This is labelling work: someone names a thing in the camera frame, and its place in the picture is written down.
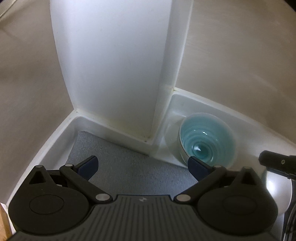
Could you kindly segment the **light blue bowl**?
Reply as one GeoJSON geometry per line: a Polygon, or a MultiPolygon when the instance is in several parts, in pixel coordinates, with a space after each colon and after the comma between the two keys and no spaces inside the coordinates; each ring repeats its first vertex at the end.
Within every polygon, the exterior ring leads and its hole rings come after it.
{"type": "Polygon", "coordinates": [[[182,120],[178,130],[178,148],[185,164],[193,156],[209,166],[230,168],[237,156],[233,131],[224,121],[209,113],[194,113],[182,120]]]}

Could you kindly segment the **grey counter mat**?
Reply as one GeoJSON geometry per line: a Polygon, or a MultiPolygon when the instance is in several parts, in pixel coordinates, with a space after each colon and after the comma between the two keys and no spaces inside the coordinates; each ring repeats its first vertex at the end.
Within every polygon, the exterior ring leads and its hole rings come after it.
{"type": "Polygon", "coordinates": [[[112,197],[118,194],[174,197],[197,183],[187,168],[79,132],[67,162],[75,165],[89,156],[96,156],[99,162],[90,182],[112,197]]]}

